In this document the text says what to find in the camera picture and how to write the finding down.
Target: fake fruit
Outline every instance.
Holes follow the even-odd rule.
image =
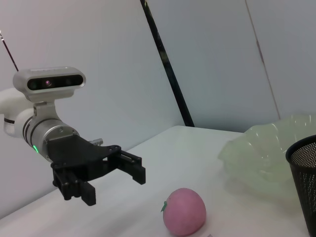
[[[175,236],[188,236],[198,231],[206,220],[202,198],[191,189],[178,189],[164,202],[163,222]]]

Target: black cable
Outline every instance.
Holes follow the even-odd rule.
[[[2,35],[1,35],[1,32],[0,32],[0,39],[1,39],[1,41],[3,42],[4,47],[5,47],[6,51],[8,52],[8,54],[9,54],[9,56],[10,56],[10,58],[11,58],[11,61],[12,61],[13,65],[14,65],[16,71],[18,72],[19,69],[18,69],[18,67],[17,67],[16,64],[15,64],[15,61],[14,61],[14,59],[13,59],[11,53],[10,53],[10,50],[9,50],[8,46],[6,46],[6,43],[5,43],[5,41],[4,41],[4,38],[3,38]]]

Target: white table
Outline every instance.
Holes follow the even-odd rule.
[[[195,190],[207,221],[194,237],[308,237],[297,207],[251,195],[226,175],[217,155],[239,133],[173,127],[130,150],[143,158],[147,182],[114,171],[91,184],[97,204],[64,201],[53,191],[0,220],[1,237],[168,237],[160,210],[181,187]]]

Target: green led light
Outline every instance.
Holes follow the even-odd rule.
[[[33,146],[34,150],[38,153],[38,149],[36,148],[36,146]]]

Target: mesh wastebasket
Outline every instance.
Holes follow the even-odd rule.
[[[296,142],[286,152],[311,237],[316,237],[316,135]]]

